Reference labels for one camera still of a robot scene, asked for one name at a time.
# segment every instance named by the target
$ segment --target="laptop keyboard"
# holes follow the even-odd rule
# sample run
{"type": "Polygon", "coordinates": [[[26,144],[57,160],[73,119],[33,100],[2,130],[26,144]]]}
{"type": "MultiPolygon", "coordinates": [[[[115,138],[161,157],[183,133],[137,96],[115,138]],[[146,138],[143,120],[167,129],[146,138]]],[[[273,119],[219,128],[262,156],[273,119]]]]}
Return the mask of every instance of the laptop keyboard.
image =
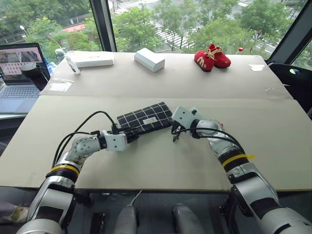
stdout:
{"type": "Polygon", "coordinates": [[[38,98],[39,92],[39,89],[32,85],[29,87],[7,86],[0,91],[0,98],[38,98]]]}

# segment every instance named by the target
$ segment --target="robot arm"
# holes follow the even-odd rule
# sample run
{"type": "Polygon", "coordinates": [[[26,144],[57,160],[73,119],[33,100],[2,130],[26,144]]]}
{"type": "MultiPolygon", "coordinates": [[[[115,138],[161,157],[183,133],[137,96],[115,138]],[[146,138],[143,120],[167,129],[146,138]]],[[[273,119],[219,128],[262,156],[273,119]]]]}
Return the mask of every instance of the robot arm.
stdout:
{"type": "Polygon", "coordinates": [[[71,221],[76,204],[75,182],[85,160],[94,152],[123,151],[127,137],[124,133],[97,131],[96,135],[79,137],[69,151],[62,154],[56,166],[46,175],[29,207],[27,223],[17,234],[61,234],[71,221]]]}
{"type": "Polygon", "coordinates": [[[241,211],[246,216],[253,216],[263,233],[312,233],[312,224],[307,219],[279,204],[276,191],[256,166],[248,161],[239,143],[233,143],[233,138],[229,135],[218,132],[223,131],[222,123],[216,120],[205,120],[196,108],[187,110],[178,107],[172,119],[174,141],[178,139],[183,129],[190,129],[187,132],[194,138],[207,137],[211,149],[233,184],[231,191],[241,211]]]}

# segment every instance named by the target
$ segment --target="white box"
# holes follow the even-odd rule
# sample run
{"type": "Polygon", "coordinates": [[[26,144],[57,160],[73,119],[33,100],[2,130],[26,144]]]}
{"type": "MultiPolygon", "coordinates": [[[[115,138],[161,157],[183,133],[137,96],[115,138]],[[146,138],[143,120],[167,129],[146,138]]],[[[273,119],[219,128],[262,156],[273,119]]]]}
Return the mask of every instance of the white box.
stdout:
{"type": "Polygon", "coordinates": [[[107,51],[79,51],[69,54],[77,67],[107,66],[114,64],[114,55],[107,51]]]}
{"type": "Polygon", "coordinates": [[[152,72],[156,72],[165,66],[165,59],[161,54],[156,54],[146,48],[136,52],[135,61],[141,63],[152,72]]]}

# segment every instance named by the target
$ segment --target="yellow ring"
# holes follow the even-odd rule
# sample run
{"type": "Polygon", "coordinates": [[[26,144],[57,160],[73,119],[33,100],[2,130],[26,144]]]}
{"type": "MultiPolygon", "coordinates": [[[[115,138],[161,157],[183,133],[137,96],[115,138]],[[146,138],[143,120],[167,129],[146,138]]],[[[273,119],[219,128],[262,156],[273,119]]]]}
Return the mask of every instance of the yellow ring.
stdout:
{"type": "Polygon", "coordinates": [[[225,161],[223,162],[222,167],[225,167],[225,166],[226,166],[227,164],[229,164],[230,162],[232,162],[232,161],[234,161],[234,160],[236,160],[236,159],[242,158],[242,157],[247,157],[247,155],[236,155],[236,156],[234,156],[234,157],[231,157],[231,158],[229,158],[229,159],[227,159],[227,160],[225,160],[225,161]]]}
{"type": "Polygon", "coordinates": [[[77,174],[77,176],[79,175],[79,171],[75,167],[70,166],[70,165],[59,165],[59,166],[56,166],[56,167],[52,168],[50,172],[55,171],[55,170],[57,170],[59,168],[66,168],[66,169],[72,170],[72,171],[74,171],[77,174]]]}

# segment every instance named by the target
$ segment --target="white paper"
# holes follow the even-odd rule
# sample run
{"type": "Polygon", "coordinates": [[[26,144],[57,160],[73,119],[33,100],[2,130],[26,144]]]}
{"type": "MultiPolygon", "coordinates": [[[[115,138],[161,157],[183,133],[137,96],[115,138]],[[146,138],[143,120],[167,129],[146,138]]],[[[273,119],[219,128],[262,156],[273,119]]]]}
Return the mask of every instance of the white paper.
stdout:
{"type": "Polygon", "coordinates": [[[151,117],[151,118],[147,118],[143,120],[144,125],[155,123],[155,122],[157,122],[157,119],[155,117],[151,117]]]}
{"type": "Polygon", "coordinates": [[[71,85],[71,82],[52,82],[49,90],[66,92],[71,85]]]}
{"type": "Polygon", "coordinates": [[[263,64],[249,64],[249,67],[254,72],[262,71],[265,65],[263,64]]]}

